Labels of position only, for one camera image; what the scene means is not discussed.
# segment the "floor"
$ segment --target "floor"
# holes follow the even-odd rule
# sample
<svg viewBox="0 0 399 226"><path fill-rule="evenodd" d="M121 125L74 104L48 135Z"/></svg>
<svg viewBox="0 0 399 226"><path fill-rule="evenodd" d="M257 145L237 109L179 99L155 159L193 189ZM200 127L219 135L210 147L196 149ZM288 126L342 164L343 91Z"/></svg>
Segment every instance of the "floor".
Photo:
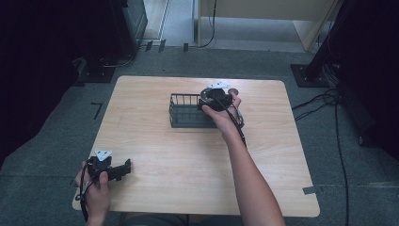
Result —
<svg viewBox="0 0 399 226"><path fill-rule="evenodd" d="M194 36L197 24L193 24L191 0L145 0L144 4L149 19L145 41L166 40L166 46L197 45ZM309 52L317 52L328 28L329 23ZM212 30L212 18L203 18L202 44L210 41ZM207 48L305 52L292 21L263 19L215 18L215 36Z"/></svg>

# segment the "black cable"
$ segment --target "black cable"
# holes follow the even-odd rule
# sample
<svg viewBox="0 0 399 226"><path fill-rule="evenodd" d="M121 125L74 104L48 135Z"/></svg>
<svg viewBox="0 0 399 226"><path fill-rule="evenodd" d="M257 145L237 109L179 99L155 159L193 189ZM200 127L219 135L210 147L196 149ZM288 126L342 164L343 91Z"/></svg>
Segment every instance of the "black cable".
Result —
<svg viewBox="0 0 399 226"><path fill-rule="evenodd" d="M340 80L337 78L335 75L335 72L330 69L332 65L331 64L324 64L323 65L323 73L327 76L327 78L335 85L340 82Z"/></svg>
<svg viewBox="0 0 399 226"><path fill-rule="evenodd" d="M122 63L122 64L116 64L116 65L102 65L103 68L120 68L123 66L128 65L130 62L132 62L133 58L135 58L135 55L132 55L128 61Z"/></svg>
<svg viewBox="0 0 399 226"><path fill-rule="evenodd" d="M82 174L80 175L80 186L79 186L79 198L80 198L80 207L82 209L83 217L85 218L85 222L88 222L88 210L86 208L86 191L83 193L83 183L85 182L85 173L86 168L88 167L88 161L86 161L85 166L82 168Z"/></svg>
<svg viewBox="0 0 399 226"><path fill-rule="evenodd" d="M240 125L238 124L237 120L235 119L235 117L233 116L233 114L229 111L228 108L226 108L226 106L224 106L219 100L217 100L217 98L215 98L214 96L212 96L212 98L217 101L221 106L223 106L224 110L227 112L227 114L229 115L230 119L232 120L232 123L234 123L235 128L237 128L238 133L240 134L241 139L243 140L243 143L245 146L247 146L246 143L246 137L244 136L243 131L240 128Z"/></svg>
<svg viewBox="0 0 399 226"><path fill-rule="evenodd" d="M308 111L305 113L302 113L298 117L295 118L296 121L301 120L305 118L306 116L310 115L313 112L316 112L317 110L321 109L322 107L325 107L327 105L335 105L335 134L337 138L337 147L338 147L338 154L340 156L340 161L341 161L341 167L343 169L343 179L344 179L344 187L345 187L345 225L349 225L349 187L348 187L348 180L347 180L347 174L346 174L346 169L345 165L343 163L343 150L341 147L341 140L340 140L340 128L338 124L338 105L341 103L341 96L336 94L329 94L329 92L336 91L336 89L329 89L325 91L323 94L317 95L313 98L311 98L309 101L302 103L300 105L294 106L292 109L295 110L297 108L300 108L302 106L308 105L313 101L317 100L323 100L325 103L319 107L317 107L315 110ZM327 98L333 98L333 101L328 101Z"/></svg>
<svg viewBox="0 0 399 226"><path fill-rule="evenodd" d="M326 36L325 39L323 40L323 42L326 41L327 49L328 49L328 55L324 58L324 60L323 60L323 65L325 65L328 61L330 61L330 60L331 60L331 57L338 59L338 58L341 58L341 56L342 56L341 53L339 53L339 52L335 52L335 53L332 52L331 46L330 46L330 34L331 34L332 22L335 23L335 21L336 21L337 19L339 19L339 18L341 17L341 14L343 13L343 2L342 2L342 4L341 4L340 9L338 10L338 13L337 13L337 15L335 16L334 20L332 20L332 21L329 23L327 36Z"/></svg>
<svg viewBox="0 0 399 226"><path fill-rule="evenodd" d="M214 39L214 37L215 37L216 3L217 3L217 0L215 0L215 3L214 3L214 15L213 15L213 19L212 19L212 37L211 37L211 39L208 41L208 43L206 43L206 44L204 44L202 46L193 46L193 47L204 48L204 47L208 46L212 42L212 40Z"/></svg>
<svg viewBox="0 0 399 226"><path fill-rule="evenodd" d="M317 96L311 98L311 99L310 99L309 101L307 101L307 102L304 102L304 103L302 103L302 104L300 104L300 105L296 105L296 106L292 107L292 110L295 110L295 109L298 109L298 108L300 108L300 107L302 107L302 106L308 105L308 104L310 104L310 103L312 103L312 102L314 102L314 101L318 101L318 100L323 100L323 101L324 101L324 104L318 106L318 107L317 107L316 109L314 109L314 110L307 111L307 112L304 112L304 113L300 114L299 116L295 117L295 120L296 120L296 121L302 120L303 118L309 116L311 113L314 113L314 112L320 110L321 108L323 108L323 107L325 107L325 106L327 106L327 105L335 105L335 104L337 104L337 103L338 103L339 96L338 96L338 95L334 95L334 94L329 94L329 92L332 92L332 91L335 91L335 90L336 90L336 89L328 89L328 90L325 91L323 94L319 94L319 95L317 95Z"/></svg>
<svg viewBox="0 0 399 226"><path fill-rule="evenodd" d="M335 134L337 137L337 146L338 146L338 153L341 159L341 167L343 168L343 179L344 179L344 186L345 186L345 200L346 200L346 216L345 216L345 225L349 225L349 187L348 187L348 180L346 175L345 165L343 163L343 151L341 148L341 140L340 140L340 130L338 126L338 103L335 105Z"/></svg>

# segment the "forearm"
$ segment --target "forearm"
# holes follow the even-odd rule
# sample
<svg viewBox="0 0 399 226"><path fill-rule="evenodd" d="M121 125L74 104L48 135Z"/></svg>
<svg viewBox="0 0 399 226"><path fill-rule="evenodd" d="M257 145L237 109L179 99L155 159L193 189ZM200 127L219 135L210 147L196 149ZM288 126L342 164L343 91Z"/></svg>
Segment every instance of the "forearm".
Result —
<svg viewBox="0 0 399 226"><path fill-rule="evenodd" d="M105 224L105 217L88 217L88 222L86 223L86 226L103 226Z"/></svg>
<svg viewBox="0 0 399 226"><path fill-rule="evenodd" d="M236 130L223 133L229 149L235 192L245 225L285 225L269 185Z"/></svg>

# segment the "black wire basket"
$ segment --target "black wire basket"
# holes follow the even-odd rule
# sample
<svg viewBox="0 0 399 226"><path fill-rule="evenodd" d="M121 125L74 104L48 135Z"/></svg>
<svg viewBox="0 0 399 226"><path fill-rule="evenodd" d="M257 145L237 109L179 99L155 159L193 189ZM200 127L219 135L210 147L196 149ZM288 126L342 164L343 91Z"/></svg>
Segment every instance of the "black wire basket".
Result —
<svg viewBox="0 0 399 226"><path fill-rule="evenodd" d="M216 128L212 118L199 108L199 94L170 94L169 118L172 128Z"/></svg>

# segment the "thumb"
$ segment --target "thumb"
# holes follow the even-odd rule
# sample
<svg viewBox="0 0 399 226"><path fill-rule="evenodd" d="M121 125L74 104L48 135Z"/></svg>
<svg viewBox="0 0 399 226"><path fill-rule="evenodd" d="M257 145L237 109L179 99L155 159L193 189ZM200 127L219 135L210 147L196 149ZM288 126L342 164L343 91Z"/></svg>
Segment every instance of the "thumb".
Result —
<svg viewBox="0 0 399 226"><path fill-rule="evenodd" d="M100 181L100 189L102 189L103 186L108 187L108 173L106 171L103 171L100 174L99 181Z"/></svg>
<svg viewBox="0 0 399 226"><path fill-rule="evenodd" d="M209 115L210 117L212 117L212 119L214 118L215 115L215 111L208 105L203 105L202 106L202 110L203 112L205 112L205 114Z"/></svg>

